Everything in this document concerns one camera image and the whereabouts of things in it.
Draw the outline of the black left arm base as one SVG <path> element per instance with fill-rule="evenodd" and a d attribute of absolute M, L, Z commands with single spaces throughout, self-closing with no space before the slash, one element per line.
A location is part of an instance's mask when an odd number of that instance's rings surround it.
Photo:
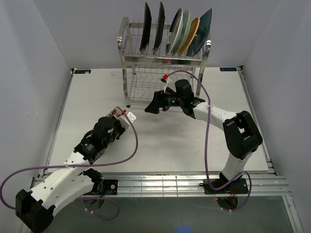
<path fill-rule="evenodd" d="M 94 183 L 91 193 L 94 195 L 116 195 L 118 192 L 118 180 L 105 179 L 100 172 L 91 169 L 90 178 Z"/>

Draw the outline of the white plate teal red rim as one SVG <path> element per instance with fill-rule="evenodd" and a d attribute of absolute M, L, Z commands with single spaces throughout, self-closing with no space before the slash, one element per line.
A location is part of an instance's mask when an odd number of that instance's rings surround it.
<path fill-rule="evenodd" d="M 183 28 L 183 10 L 179 8 L 172 21 L 167 36 L 166 54 L 172 53 L 176 46 Z"/>

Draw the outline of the woven bamboo round plate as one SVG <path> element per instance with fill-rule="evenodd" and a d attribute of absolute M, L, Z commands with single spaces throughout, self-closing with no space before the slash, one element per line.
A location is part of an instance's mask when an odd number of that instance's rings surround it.
<path fill-rule="evenodd" d="M 186 38 L 185 43 L 183 44 L 183 46 L 181 47 L 181 49 L 178 51 L 178 55 L 181 56 L 190 46 L 190 44 L 192 43 L 196 32 L 198 30 L 199 27 L 199 23 L 200 23 L 200 18 L 196 17 L 190 24 L 190 29 L 189 29 L 189 33 L 188 36 Z"/>

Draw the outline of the dark teal square plate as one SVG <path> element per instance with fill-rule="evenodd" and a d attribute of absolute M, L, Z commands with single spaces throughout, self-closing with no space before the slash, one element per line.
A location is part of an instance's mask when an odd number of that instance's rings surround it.
<path fill-rule="evenodd" d="M 210 25 L 212 19 L 212 9 L 209 9 L 200 17 L 199 26 L 196 32 L 196 36 L 194 37 L 193 41 L 191 42 L 187 54 L 187 57 L 194 57 L 204 45 L 209 32 L 210 32 Z"/>

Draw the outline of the black square floral plate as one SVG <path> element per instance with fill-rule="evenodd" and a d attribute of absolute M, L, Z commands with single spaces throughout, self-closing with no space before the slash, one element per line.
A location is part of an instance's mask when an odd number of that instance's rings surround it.
<path fill-rule="evenodd" d="M 144 54 L 147 47 L 149 46 L 151 25 L 152 25 L 152 16 L 151 16 L 150 7 L 148 3 L 145 2 L 143 31 L 142 31 L 142 37 L 141 37 L 141 44 L 139 48 L 139 51 L 141 54 Z"/>
<path fill-rule="evenodd" d="M 160 2 L 153 55 L 156 55 L 160 49 L 163 37 L 164 23 L 165 23 L 165 9 L 163 3 Z"/>

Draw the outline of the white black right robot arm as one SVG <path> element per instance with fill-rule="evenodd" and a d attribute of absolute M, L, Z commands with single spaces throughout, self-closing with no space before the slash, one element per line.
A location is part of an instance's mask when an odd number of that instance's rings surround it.
<path fill-rule="evenodd" d="M 262 136 L 247 111 L 229 112 L 195 97 L 188 80 L 175 82 L 175 90 L 167 87 L 156 91 L 153 100 L 145 108 L 145 112 L 159 114 L 170 107 L 180 107 L 183 113 L 193 119 L 207 122 L 221 129 L 225 135 L 228 160 L 219 174 L 219 178 L 207 180 L 210 190 L 232 192 L 237 187 L 237 180 L 242 177 L 244 167 L 258 147 L 263 143 Z"/>

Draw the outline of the light green floral plate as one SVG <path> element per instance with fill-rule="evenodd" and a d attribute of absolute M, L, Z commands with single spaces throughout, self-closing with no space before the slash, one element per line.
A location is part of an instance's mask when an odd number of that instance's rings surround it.
<path fill-rule="evenodd" d="M 186 31 L 189 29 L 190 10 L 186 9 L 182 12 L 177 21 L 177 28 L 174 29 L 174 40 L 172 45 L 172 55 L 175 55 L 184 40 Z"/>

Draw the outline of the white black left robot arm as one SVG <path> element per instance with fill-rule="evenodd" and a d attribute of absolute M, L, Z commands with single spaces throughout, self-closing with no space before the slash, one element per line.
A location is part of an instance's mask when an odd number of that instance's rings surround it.
<path fill-rule="evenodd" d="M 54 216 L 80 195 L 103 189 L 99 172 L 90 168 L 130 126 L 125 116 L 101 117 L 64 162 L 64 167 L 29 191 L 16 194 L 16 216 L 34 233 L 45 231 Z"/>

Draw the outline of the cream square floral plate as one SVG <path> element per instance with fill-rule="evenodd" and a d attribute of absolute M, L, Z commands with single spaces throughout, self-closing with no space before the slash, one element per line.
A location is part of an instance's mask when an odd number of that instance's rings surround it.
<path fill-rule="evenodd" d="M 121 109 L 120 107 L 115 107 L 108 115 L 109 118 L 115 118 L 120 121 L 121 126 L 127 130 L 130 126 L 128 120 L 124 116 L 127 113 L 127 111 L 124 109 Z"/>

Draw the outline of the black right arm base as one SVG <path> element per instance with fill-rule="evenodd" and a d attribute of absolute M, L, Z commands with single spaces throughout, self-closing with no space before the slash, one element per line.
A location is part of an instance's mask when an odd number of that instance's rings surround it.
<path fill-rule="evenodd" d="M 211 184 L 214 188 L 219 188 L 226 183 L 224 176 L 219 176 L 217 179 L 211 179 Z M 214 190 L 209 186 L 207 179 L 204 179 L 199 186 L 204 189 L 205 194 L 247 194 L 249 192 L 246 179 L 239 176 L 223 189 Z"/>

